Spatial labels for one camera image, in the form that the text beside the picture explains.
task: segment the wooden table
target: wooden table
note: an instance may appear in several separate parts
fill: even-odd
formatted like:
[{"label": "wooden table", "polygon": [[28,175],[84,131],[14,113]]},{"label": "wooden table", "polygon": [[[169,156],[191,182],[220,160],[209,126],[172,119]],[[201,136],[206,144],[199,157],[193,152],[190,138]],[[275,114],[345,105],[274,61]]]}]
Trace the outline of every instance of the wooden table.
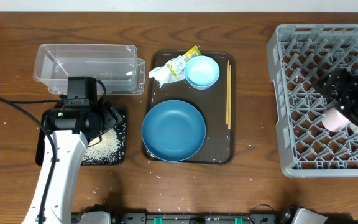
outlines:
[{"label": "wooden table", "polygon": [[[81,167],[74,211],[105,203],[120,210],[233,214],[260,203],[276,210],[299,203],[357,217],[358,179],[289,179],[280,170],[265,48],[276,26],[299,23],[358,23],[358,14],[0,13],[0,95],[57,98],[32,78],[41,44],[133,44],[147,72],[160,49],[199,45],[229,52],[237,62],[234,159],[225,166],[149,163],[140,151],[146,94],[114,96],[117,106],[128,109],[126,160],[119,166]],[[40,119],[51,106],[24,108]],[[0,223],[19,223],[29,209],[40,172],[34,162],[38,131],[23,114],[0,103]]]}]

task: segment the chopsticks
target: chopsticks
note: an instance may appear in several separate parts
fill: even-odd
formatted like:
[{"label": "chopsticks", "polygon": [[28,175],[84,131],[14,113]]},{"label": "chopsticks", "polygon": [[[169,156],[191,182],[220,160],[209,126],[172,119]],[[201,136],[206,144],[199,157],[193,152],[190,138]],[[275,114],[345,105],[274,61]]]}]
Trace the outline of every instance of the chopsticks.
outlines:
[{"label": "chopsticks", "polygon": [[227,85],[226,85],[226,124],[231,129],[231,64],[227,61]]}]

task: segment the light blue bowl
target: light blue bowl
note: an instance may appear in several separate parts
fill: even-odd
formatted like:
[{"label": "light blue bowl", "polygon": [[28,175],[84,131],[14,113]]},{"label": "light blue bowl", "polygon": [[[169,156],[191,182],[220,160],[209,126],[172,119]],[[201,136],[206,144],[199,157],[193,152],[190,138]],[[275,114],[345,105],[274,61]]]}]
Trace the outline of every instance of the light blue bowl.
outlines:
[{"label": "light blue bowl", "polygon": [[185,67],[185,76],[189,84],[197,90],[211,87],[219,78],[219,65],[212,58],[197,56],[190,59]]}]

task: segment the blue plate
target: blue plate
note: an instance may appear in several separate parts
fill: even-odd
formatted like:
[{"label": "blue plate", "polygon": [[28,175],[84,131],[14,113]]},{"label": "blue plate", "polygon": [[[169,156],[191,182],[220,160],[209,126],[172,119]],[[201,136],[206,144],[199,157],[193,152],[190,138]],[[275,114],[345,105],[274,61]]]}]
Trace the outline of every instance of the blue plate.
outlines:
[{"label": "blue plate", "polygon": [[177,162],[188,159],[203,145],[205,121],[191,104],[168,100],[155,105],[142,125],[146,148],[157,158]]}]

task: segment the brown tray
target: brown tray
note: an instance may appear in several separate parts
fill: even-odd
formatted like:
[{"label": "brown tray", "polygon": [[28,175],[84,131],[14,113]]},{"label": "brown tray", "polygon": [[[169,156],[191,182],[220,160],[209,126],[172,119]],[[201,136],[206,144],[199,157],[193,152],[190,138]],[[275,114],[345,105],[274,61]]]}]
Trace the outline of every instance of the brown tray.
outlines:
[{"label": "brown tray", "polygon": [[[160,50],[154,54],[151,69],[164,66],[167,61],[186,53],[185,50]],[[234,154],[234,130],[236,127],[236,62],[223,52],[202,52],[213,58],[220,67],[219,79],[207,90],[196,90],[186,80],[167,83],[159,87],[154,78],[149,79],[147,112],[153,106],[166,100],[183,100],[195,106],[203,115],[206,123],[206,138],[201,149],[191,158],[182,162],[217,164],[228,163]],[[227,61],[232,69],[231,130],[226,124],[226,80]],[[153,157],[143,145],[143,153],[150,160]]]}]

